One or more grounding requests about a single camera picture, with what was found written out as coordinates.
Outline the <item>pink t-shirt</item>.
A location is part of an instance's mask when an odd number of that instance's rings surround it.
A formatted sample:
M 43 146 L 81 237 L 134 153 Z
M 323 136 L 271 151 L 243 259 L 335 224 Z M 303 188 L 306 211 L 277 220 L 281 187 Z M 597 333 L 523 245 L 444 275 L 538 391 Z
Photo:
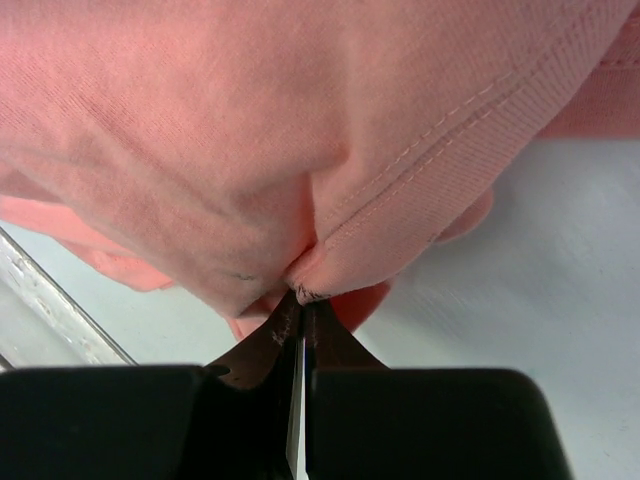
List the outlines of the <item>pink t-shirt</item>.
M 542 136 L 639 132 L 635 1 L 5 1 L 1 217 L 249 335 L 350 327 Z

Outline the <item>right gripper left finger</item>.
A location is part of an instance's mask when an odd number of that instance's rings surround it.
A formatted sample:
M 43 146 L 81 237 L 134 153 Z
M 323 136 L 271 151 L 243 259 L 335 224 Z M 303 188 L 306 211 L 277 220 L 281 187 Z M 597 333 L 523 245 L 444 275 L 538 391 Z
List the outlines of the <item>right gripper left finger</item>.
M 5 479 L 289 479 L 301 308 L 206 366 L 24 368 L 1 377 Z

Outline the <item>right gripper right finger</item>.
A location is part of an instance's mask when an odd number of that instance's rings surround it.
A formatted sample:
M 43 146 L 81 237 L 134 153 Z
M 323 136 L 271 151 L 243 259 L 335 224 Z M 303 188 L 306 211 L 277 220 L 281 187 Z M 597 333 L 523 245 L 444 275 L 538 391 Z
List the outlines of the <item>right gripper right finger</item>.
M 504 368 L 392 369 L 306 305 L 306 471 L 312 479 L 568 479 L 548 403 Z

